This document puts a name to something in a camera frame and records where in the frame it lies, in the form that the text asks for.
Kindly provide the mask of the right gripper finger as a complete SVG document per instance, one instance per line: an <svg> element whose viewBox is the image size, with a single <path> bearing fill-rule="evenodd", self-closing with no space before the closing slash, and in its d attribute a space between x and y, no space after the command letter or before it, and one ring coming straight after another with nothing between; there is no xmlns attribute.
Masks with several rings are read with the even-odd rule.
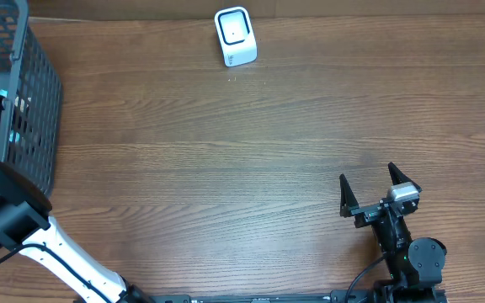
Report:
<svg viewBox="0 0 485 303"><path fill-rule="evenodd" d="M404 174L393 162L387 164L389 174L394 185L399 185L402 183L411 183L419 193L422 192L422 188L415 183L411 178Z"/></svg>
<svg viewBox="0 0 485 303"><path fill-rule="evenodd" d="M342 217L351 217L354 215L354 211L359 209L359 203L344 174L339 176L339 183L341 190L340 215Z"/></svg>

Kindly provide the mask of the teal tissue packet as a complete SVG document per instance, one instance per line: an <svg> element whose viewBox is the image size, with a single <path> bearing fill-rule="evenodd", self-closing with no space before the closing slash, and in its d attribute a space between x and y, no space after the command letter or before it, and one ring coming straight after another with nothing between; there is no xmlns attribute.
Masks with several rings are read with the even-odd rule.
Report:
<svg viewBox="0 0 485 303"><path fill-rule="evenodd" d="M8 96L8 91L0 89L0 97L7 97L7 96ZM12 118L13 124L15 124L16 122L22 122L23 119L19 115L29 111L29 104L24 99L16 97L14 100L14 107L15 107L15 112L13 113L13 118ZM20 134L16 130L10 130L8 140L10 142L19 142Z"/></svg>

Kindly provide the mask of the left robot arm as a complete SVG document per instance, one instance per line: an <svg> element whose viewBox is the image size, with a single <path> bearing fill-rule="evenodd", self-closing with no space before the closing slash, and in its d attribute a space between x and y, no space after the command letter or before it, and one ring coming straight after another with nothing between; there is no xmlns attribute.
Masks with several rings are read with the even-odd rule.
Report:
<svg viewBox="0 0 485 303"><path fill-rule="evenodd" d="M45 194L26 177L0 161L0 248L43 265L85 302L150 302L133 284L86 253L50 215Z"/></svg>

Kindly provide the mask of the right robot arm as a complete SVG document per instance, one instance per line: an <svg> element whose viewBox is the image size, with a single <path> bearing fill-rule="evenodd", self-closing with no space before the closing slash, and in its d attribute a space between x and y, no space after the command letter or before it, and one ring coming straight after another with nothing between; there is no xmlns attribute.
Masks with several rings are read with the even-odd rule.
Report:
<svg viewBox="0 0 485 303"><path fill-rule="evenodd" d="M347 178L339 176L340 212L354 218L357 228L369 226L381 249L381 256L363 269L347 290L333 290L332 302L446 302L446 294L436 286L442 282L446 246L432 237L412 239L405 217L418 209L422 188L405 175L393 162L388 165L392 186L386 197L373 205L361 207ZM384 262L390 274L388 280L378 280L370 290L354 287L376 265Z"/></svg>

